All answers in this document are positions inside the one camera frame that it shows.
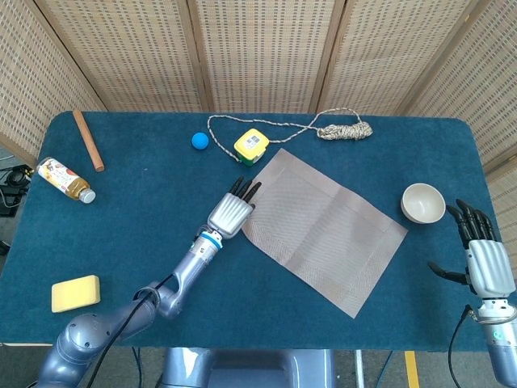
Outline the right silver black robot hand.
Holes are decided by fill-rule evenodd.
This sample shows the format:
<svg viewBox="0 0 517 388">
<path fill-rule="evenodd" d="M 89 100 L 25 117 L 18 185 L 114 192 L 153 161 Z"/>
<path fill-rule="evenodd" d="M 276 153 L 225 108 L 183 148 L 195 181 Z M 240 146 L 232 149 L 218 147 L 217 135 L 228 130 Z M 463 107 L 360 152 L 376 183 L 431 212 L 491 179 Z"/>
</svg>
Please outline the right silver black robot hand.
<svg viewBox="0 0 517 388">
<path fill-rule="evenodd" d="M 445 280 L 467 285 L 481 299 L 503 299 L 517 291 L 506 248 L 489 217 L 461 199 L 446 210 L 457 224 L 467 267 L 464 273 L 452 272 L 429 261 L 430 270 Z"/>
</svg>

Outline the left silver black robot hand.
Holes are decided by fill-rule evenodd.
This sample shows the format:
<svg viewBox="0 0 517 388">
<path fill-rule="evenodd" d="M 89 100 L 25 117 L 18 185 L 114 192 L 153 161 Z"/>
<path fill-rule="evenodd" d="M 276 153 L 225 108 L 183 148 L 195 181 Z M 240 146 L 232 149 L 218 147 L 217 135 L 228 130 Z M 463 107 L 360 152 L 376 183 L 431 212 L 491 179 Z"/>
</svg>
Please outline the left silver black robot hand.
<svg viewBox="0 0 517 388">
<path fill-rule="evenodd" d="M 240 176 L 209 214 L 208 226 L 223 239 L 233 238 L 253 213 L 255 205 L 250 202 L 261 186 Z"/>
</svg>

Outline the cream ceramic bowl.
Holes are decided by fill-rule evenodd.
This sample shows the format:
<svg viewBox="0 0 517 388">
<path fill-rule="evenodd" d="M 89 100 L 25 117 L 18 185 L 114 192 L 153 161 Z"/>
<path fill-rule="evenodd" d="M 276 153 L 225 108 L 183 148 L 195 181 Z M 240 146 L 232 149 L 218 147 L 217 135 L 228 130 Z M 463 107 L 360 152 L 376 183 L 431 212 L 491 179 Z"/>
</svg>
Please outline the cream ceramic bowl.
<svg viewBox="0 0 517 388">
<path fill-rule="evenodd" d="M 418 224 L 435 223 L 446 210 L 442 194 L 427 183 L 408 186 L 402 194 L 400 206 L 404 216 Z"/>
</svg>

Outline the woven grey placemat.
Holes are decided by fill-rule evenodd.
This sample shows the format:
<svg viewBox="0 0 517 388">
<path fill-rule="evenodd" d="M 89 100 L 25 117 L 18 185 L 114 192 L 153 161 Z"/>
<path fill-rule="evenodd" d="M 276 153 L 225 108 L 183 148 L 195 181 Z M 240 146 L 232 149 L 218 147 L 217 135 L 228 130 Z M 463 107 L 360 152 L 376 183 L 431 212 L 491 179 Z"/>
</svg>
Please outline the woven grey placemat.
<svg viewBox="0 0 517 388">
<path fill-rule="evenodd" d="M 262 186 L 242 227 L 244 235 L 355 318 L 406 228 L 284 149 L 256 179 Z"/>
</svg>

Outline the green box with yellow lid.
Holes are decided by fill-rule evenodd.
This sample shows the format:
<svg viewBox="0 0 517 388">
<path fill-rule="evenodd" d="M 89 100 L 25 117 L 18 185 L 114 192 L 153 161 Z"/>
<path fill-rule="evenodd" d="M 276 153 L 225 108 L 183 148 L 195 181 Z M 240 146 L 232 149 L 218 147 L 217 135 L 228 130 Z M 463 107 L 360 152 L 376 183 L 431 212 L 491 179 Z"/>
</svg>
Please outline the green box with yellow lid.
<svg viewBox="0 0 517 388">
<path fill-rule="evenodd" d="M 237 158 L 246 166 L 253 166 L 266 152 L 270 140 L 257 129 L 249 129 L 234 143 Z"/>
</svg>

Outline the blue carpet table cover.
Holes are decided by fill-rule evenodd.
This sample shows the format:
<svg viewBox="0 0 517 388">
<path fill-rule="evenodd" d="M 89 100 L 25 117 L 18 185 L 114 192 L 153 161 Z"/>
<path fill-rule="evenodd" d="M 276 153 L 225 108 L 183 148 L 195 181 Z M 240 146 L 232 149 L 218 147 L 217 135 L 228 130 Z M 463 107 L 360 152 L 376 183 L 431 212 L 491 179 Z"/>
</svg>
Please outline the blue carpet table cover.
<svg viewBox="0 0 517 388">
<path fill-rule="evenodd" d="M 203 113 L 88 112 L 106 169 L 96 172 L 70 112 L 49 125 L 40 151 L 84 177 L 96 199 L 84 205 L 35 177 L 0 274 L 0 343 L 50 344 L 74 311 L 51 311 L 51 288 L 86 275 L 100 280 L 101 300 L 87 313 L 111 314 L 134 293 L 165 279 L 233 182 L 255 177 L 225 154 L 245 126 L 216 120 L 217 143 L 191 147 L 208 127 Z M 362 141 L 323 141 L 291 123 L 308 115 L 269 115 L 284 148 L 405 227 L 408 232 L 355 318 L 343 313 L 239 234 L 227 241 L 187 295 L 176 319 L 157 318 L 132 337 L 152 347 L 393 349 L 484 351 L 475 322 L 459 323 L 477 298 L 437 277 L 427 263 L 461 271 L 464 249 L 450 216 L 416 225 L 400 210 L 412 183 L 436 187 L 494 215 L 470 127 L 462 120 L 368 116 Z"/>
</svg>

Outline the yellow floor tape strip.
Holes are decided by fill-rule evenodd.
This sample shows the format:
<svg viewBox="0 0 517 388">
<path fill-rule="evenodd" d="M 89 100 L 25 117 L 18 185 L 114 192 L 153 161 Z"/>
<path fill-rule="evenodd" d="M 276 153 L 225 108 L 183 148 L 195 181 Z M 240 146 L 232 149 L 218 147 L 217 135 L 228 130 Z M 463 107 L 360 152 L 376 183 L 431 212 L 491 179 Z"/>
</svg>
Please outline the yellow floor tape strip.
<svg viewBox="0 0 517 388">
<path fill-rule="evenodd" d="M 406 376 L 409 388 L 420 388 L 415 351 L 404 351 Z"/>
</svg>

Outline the blue-grey robot torso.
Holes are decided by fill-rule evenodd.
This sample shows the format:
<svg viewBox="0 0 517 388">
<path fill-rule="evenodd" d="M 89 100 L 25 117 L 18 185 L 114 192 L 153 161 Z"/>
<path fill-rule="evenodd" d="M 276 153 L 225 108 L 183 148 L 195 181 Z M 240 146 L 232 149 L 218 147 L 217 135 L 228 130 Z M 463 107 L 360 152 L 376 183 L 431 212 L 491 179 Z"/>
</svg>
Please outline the blue-grey robot torso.
<svg viewBox="0 0 517 388">
<path fill-rule="evenodd" d="M 335 388 L 329 349 L 168 348 L 156 388 Z"/>
</svg>

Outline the brown wooden dowel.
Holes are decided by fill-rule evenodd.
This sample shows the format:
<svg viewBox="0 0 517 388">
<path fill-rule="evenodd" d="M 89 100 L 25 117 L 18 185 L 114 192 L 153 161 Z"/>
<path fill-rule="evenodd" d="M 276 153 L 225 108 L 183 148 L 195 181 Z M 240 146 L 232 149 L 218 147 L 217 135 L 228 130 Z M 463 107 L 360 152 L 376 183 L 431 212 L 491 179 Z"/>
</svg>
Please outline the brown wooden dowel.
<svg viewBox="0 0 517 388">
<path fill-rule="evenodd" d="M 95 144 L 95 140 L 90 132 L 90 129 L 86 123 L 86 120 L 82 114 L 81 111 L 78 109 L 74 109 L 72 111 L 74 120 L 77 124 L 77 127 L 79 129 L 79 132 L 82 136 L 82 139 L 84 141 L 86 150 L 88 154 L 90 155 L 90 159 L 92 161 L 93 167 L 96 172 L 102 172 L 104 171 L 104 163 L 101 158 L 101 155 L 98 151 L 98 148 Z"/>
</svg>

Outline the white table leg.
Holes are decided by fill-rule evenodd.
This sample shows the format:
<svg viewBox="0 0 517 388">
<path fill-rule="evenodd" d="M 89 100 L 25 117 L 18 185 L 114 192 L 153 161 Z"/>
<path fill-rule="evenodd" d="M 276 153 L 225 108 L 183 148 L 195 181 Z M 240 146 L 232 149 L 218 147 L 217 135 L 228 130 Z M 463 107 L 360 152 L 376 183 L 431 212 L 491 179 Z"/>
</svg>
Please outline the white table leg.
<svg viewBox="0 0 517 388">
<path fill-rule="evenodd" d="M 355 354 L 355 387 L 356 388 L 365 388 L 364 364 L 363 364 L 362 351 L 360 349 L 356 349 L 354 354 Z"/>
</svg>

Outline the yellow sponge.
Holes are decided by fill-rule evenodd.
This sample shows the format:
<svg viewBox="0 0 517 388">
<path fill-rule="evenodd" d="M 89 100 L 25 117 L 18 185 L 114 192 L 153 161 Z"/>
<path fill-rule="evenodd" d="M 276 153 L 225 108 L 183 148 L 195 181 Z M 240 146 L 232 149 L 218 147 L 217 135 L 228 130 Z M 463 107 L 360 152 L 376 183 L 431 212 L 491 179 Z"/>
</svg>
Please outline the yellow sponge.
<svg viewBox="0 0 517 388">
<path fill-rule="evenodd" d="M 61 313 L 99 303 L 100 281 L 96 275 L 83 276 L 52 285 L 51 311 Z"/>
</svg>

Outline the woven bamboo folding screen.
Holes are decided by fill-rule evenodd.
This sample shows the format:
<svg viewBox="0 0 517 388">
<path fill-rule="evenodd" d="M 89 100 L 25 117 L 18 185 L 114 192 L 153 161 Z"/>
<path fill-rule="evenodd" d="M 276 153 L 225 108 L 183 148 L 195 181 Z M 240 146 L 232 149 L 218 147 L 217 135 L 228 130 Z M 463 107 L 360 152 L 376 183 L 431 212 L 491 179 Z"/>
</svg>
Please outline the woven bamboo folding screen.
<svg viewBox="0 0 517 388">
<path fill-rule="evenodd" d="M 0 166 L 110 111 L 452 116 L 517 276 L 517 0 L 0 0 Z"/>
</svg>

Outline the tea bottle with white cap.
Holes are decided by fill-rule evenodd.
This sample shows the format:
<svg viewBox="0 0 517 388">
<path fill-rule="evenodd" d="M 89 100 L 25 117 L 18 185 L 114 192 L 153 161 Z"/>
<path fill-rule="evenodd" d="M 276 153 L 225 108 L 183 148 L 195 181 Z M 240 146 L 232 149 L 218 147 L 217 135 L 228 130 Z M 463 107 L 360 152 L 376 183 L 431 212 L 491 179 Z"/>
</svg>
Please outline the tea bottle with white cap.
<svg viewBox="0 0 517 388">
<path fill-rule="evenodd" d="M 43 159 L 36 166 L 36 172 L 70 199 L 90 204 L 96 197 L 95 191 L 85 179 L 55 158 L 47 157 Z"/>
</svg>

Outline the black equipment on floor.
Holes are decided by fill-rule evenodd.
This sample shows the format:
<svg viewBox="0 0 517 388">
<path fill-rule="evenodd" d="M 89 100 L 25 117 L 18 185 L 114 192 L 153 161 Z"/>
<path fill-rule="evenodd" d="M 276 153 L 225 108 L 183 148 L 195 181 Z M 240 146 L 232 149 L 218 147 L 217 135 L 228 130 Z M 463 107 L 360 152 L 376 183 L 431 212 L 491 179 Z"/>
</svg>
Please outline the black equipment on floor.
<svg viewBox="0 0 517 388">
<path fill-rule="evenodd" d="M 0 217 L 14 217 L 27 195 L 34 170 L 28 165 L 0 169 Z"/>
</svg>

